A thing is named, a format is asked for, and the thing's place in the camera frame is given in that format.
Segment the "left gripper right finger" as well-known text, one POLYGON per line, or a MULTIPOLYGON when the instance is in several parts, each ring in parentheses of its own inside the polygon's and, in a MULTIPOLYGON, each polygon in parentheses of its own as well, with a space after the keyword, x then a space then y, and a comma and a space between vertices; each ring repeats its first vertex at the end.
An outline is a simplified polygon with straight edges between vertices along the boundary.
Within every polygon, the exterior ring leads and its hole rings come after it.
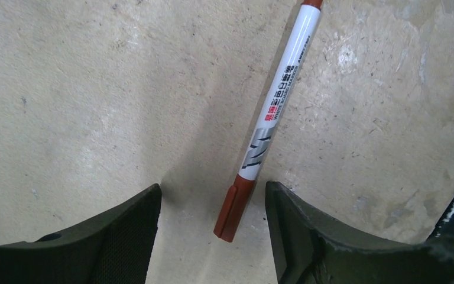
POLYGON ((454 283, 454 236, 406 244, 351 227, 280 182, 265 186, 278 283, 454 283))

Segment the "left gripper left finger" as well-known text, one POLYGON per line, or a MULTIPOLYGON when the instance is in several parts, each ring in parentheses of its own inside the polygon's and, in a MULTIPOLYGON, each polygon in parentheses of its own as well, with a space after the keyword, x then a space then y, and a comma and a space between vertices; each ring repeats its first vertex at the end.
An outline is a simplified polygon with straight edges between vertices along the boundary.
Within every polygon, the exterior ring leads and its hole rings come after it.
POLYGON ((0 246, 0 283, 145 283, 161 211, 158 184, 34 242, 0 246))

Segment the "red marker cap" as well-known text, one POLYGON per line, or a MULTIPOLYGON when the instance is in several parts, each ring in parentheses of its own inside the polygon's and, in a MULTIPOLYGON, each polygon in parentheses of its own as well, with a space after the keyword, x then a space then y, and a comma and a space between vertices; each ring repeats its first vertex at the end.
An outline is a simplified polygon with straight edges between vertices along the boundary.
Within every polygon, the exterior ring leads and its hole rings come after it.
POLYGON ((233 242, 254 188, 254 180, 244 179, 240 175, 236 176, 233 185, 227 191, 220 209, 213 229, 214 235, 226 242, 233 242))

